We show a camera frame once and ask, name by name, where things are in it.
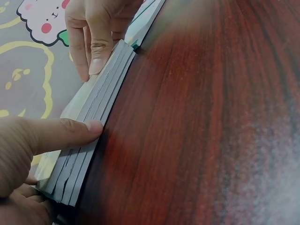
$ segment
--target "fingernail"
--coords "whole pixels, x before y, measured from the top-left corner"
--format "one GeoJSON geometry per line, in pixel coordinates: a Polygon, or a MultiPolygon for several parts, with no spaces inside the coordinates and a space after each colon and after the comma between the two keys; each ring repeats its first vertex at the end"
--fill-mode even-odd
{"type": "Polygon", "coordinates": [[[101,133],[103,131],[103,125],[99,120],[87,121],[84,124],[91,133],[101,133]]]}
{"type": "Polygon", "coordinates": [[[93,59],[90,63],[89,75],[96,75],[101,72],[104,67],[103,59],[93,59]]]}

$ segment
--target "knuckle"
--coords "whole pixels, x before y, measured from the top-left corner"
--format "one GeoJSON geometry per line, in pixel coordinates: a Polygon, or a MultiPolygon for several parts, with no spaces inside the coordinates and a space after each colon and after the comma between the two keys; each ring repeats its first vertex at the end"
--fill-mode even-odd
{"type": "Polygon", "coordinates": [[[67,133],[76,133],[78,132],[78,126],[76,126],[75,121],[71,119],[60,119],[60,123],[67,133]]]}
{"type": "Polygon", "coordinates": [[[90,44],[91,53],[94,57],[100,57],[102,52],[109,49],[110,42],[107,40],[92,40],[90,44]]]}

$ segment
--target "wooden table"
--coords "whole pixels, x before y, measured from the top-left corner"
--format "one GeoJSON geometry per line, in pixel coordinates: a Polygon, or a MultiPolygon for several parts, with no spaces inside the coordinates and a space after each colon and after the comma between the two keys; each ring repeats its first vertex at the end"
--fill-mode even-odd
{"type": "Polygon", "coordinates": [[[299,224],[299,87],[299,0],[166,0],[77,224],[299,224]]]}

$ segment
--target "green leaf drawing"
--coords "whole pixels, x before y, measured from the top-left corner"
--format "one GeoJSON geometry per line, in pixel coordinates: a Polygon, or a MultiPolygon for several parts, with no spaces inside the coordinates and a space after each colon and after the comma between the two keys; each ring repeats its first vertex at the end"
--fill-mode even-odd
{"type": "Polygon", "coordinates": [[[64,30],[58,34],[58,38],[63,42],[65,46],[69,46],[68,32],[64,30]]]}

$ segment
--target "finger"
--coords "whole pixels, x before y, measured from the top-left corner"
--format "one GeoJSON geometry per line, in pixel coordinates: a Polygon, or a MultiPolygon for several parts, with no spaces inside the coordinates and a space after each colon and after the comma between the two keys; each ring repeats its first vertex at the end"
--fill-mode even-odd
{"type": "Polygon", "coordinates": [[[86,26],[83,28],[84,32],[84,43],[85,43],[85,54],[88,61],[88,65],[90,67],[90,61],[92,57],[91,49],[90,49],[90,42],[91,42],[91,36],[90,36],[90,28],[89,26],[86,26]]]}
{"type": "Polygon", "coordinates": [[[42,203],[42,202],[46,201],[45,198],[41,195],[32,195],[27,198],[30,200],[33,200],[35,202],[38,202],[38,203],[42,203]]]}
{"type": "Polygon", "coordinates": [[[22,184],[20,187],[18,187],[15,190],[15,192],[18,192],[19,194],[23,195],[26,198],[30,196],[38,195],[37,190],[27,184],[22,184]]]}
{"type": "Polygon", "coordinates": [[[35,177],[29,175],[24,183],[28,185],[36,185],[38,181],[35,177]]]}
{"type": "Polygon", "coordinates": [[[125,5],[116,17],[112,19],[111,28],[114,43],[125,38],[126,31],[142,3],[143,0],[131,1],[129,4],[125,5]]]}
{"type": "Polygon", "coordinates": [[[56,211],[55,211],[55,208],[54,208],[54,205],[55,203],[49,201],[49,200],[46,200],[46,201],[43,201],[40,203],[42,206],[44,206],[44,208],[46,209],[48,215],[49,215],[49,218],[51,220],[54,220],[55,217],[56,217],[56,211]]]}
{"type": "Polygon", "coordinates": [[[101,1],[96,2],[98,3],[91,4],[86,11],[86,20],[91,34],[90,75],[96,75],[101,72],[113,49],[110,26],[113,13],[104,8],[101,5],[101,1]]]}
{"type": "Polygon", "coordinates": [[[69,48],[73,62],[83,82],[89,80],[89,65],[85,53],[83,27],[87,25],[85,20],[74,19],[74,11],[70,3],[65,10],[65,20],[68,32],[69,48]]]}
{"type": "Polygon", "coordinates": [[[96,140],[103,126],[98,120],[81,123],[71,119],[28,120],[33,154],[86,145],[96,140]]]}

